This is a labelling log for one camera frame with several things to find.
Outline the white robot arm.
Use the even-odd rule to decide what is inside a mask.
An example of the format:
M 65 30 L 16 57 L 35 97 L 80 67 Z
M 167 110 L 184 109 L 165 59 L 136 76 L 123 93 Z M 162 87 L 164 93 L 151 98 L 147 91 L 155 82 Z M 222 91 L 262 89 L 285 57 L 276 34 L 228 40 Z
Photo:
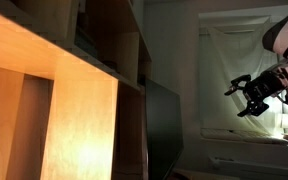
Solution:
M 283 60 L 263 71 L 255 79 L 251 79 L 247 74 L 231 81 L 231 86 L 224 95 L 241 90 L 247 100 L 246 108 L 238 113 L 239 117 L 261 115 L 269 108 L 264 99 L 269 96 L 278 97 L 283 90 L 286 90 L 287 94 L 281 102 L 288 105 L 288 16 L 264 34 L 262 45 L 266 50 L 281 55 Z

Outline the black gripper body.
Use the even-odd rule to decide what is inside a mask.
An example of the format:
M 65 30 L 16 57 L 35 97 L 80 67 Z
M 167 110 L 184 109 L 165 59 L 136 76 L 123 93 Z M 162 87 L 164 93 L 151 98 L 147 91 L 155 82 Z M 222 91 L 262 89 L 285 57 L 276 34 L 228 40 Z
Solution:
M 248 101 L 263 101 L 284 88 L 285 86 L 275 73 L 265 71 L 254 80 L 246 83 L 243 94 Z

